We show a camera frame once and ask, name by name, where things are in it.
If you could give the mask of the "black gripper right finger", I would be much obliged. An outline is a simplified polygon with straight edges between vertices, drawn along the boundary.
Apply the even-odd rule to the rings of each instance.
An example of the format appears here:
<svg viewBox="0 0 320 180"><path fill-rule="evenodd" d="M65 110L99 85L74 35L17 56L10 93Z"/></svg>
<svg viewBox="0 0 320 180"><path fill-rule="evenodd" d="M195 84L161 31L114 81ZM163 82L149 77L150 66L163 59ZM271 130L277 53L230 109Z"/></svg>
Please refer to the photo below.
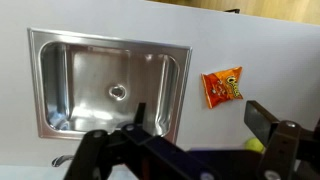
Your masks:
<svg viewBox="0 0 320 180"><path fill-rule="evenodd" d="M319 124L308 130L294 121L279 120L255 100L246 102L244 123L265 147L259 179L319 180Z"/></svg>

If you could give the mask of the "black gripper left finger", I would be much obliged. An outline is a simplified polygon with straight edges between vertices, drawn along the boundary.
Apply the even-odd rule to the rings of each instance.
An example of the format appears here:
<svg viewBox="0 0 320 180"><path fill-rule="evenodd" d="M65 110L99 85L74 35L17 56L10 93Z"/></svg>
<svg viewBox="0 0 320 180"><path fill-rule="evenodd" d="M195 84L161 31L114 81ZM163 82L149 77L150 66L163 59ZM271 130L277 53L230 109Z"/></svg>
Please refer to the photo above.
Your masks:
<svg viewBox="0 0 320 180"><path fill-rule="evenodd" d="M140 180L220 180L213 168L143 130L145 109L140 103L133 121L111 134L86 133L63 180L107 180L120 164Z"/></svg>

